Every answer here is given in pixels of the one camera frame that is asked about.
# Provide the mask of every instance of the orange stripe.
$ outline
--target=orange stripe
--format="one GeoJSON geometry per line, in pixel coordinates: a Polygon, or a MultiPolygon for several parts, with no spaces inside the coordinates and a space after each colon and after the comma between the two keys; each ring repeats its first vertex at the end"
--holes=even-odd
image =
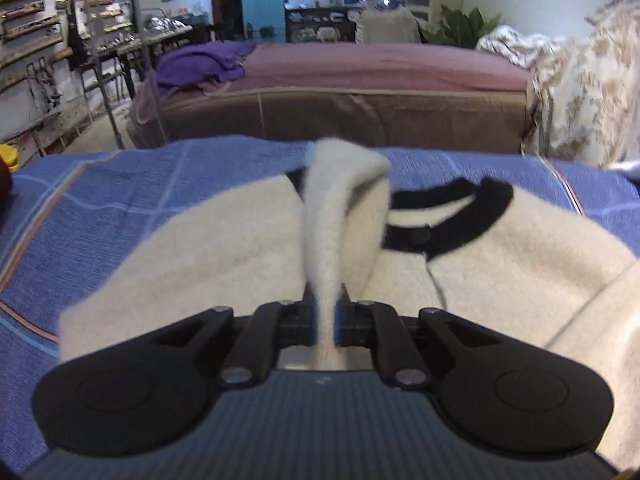
{"type": "Polygon", "coordinates": [[[548,160],[546,160],[546,158],[540,157],[540,160],[546,167],[549,168],[549,170],[551,170],[551,172],[556,176],[556,178],[564,185],[564,188],[566,189],[567,193],[569,194],[572,201],[574,202],[574,206],[577,209],[578,214],[580,216],[586,216],[584,212],[584,207],[582,206],[582,202],[580,202],[580,199],[578,198],[578,194],[574,191],[574,188],[571,187],[571,184],[569,184],[569,181],[565,179],[564,175],[562,175],[562,173],[556,170],[556,168],[548,160]]]}
{"type": "Polygon", "coordinates": [[[58,342],[58,336],[52,334],[51,332],[47,332],[46,330],[41,329],[39,326],[35,326],[30,321],[27,321],[20,314],[18,314],[14,309],[8,306],[5,302],[0,301],[0,309],[2,309],[5,313],[7,313],[12,318],[14,318],[23,327],[25,327],[28,330],[31,330],[34,334],[38,334],[39,336],[42,336],[44,339],[48,339],[49,341],[53,341],[54,343],[58,342]]]}
{"type": "Polygon", "coordinates": [[[38,229],[44,224],[45,220],[51,213],[54,206],[58,203],[58,200],[62,195],[71,187],[71,185],[78,179],[78,177],[84,172],[84,170],[91,164],[97,164],[99,162],[105,162],[107,160],[111,160],[120,152],[111,153],[107,158],[102,158],[99,160],[86,160],[82,164],[80,164],[77,168],[75,168],[71,174],[65,179],[65,181],[55,190],[55,192],[47,198],[42,208],[38,211],[37,215],[31,221],[31,224],[27,227],[26,231],[18,241],[14,252],[9,258],[8,263],[4,267],[4,271],[0,276],[0,291],[4,290],[9,280],[13,277],[15,269],[17,269],[18,264],[22,260],[24,253],[33,240],[38,229]]]}

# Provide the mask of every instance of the dark door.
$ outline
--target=dark door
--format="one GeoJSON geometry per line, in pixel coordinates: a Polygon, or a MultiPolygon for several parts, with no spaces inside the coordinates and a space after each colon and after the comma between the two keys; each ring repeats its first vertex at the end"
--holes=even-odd
{"type": "Polygon", "coordinates": [[[226,39],[238,36],[244,38],[244,19],[242,18],[242,0],[222,0],[222,21],[225,23],[226,39]]]}

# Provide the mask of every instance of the pink bedsheet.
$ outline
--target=pink bedsheet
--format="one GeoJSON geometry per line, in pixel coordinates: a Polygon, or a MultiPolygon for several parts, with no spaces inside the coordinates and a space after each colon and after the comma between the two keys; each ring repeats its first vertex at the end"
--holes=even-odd
{"type": "Polygon", "coordinates": [[[427,44],[262,44],[227,92],[306,87],[526,92],[529,71],[494,54],[427,44]]]}

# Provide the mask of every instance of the neckline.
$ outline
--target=neckline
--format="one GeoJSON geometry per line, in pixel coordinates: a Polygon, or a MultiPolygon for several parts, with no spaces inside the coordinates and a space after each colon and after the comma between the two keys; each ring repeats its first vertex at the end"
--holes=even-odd
{"type": "Polygon", "coordinates": [[[502,217],[513,199],[513,186],[490,177],[484,177],[480,184],[458,178],[427,190],[395,192],[391,209],[426,209],[469,196],[474,199],[468,205],[439,224],[387,225],[383,249],[424,254],[427,260],[459,249],[480,238],[502,217]]]}

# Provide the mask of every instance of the patterned blanket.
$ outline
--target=patterned blanket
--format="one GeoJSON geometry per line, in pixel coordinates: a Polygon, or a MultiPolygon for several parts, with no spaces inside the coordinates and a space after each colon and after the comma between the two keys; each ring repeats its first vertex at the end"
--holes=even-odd
{"type": "MultiPolygon", "coordinates": [[[[0,459],[22,471],[46,450],[30,396],[56,364],[60,311],[100,287],[173,215],[302,166],[306,146],[217,137],[148,152],[48,156],[15,174],[0,224],[0,459]]],[[[616,173],[535,157],[379,151],[393,165],[395,189],[490,175],[590,217],[640,255],[638,190],[616,173]]]]}

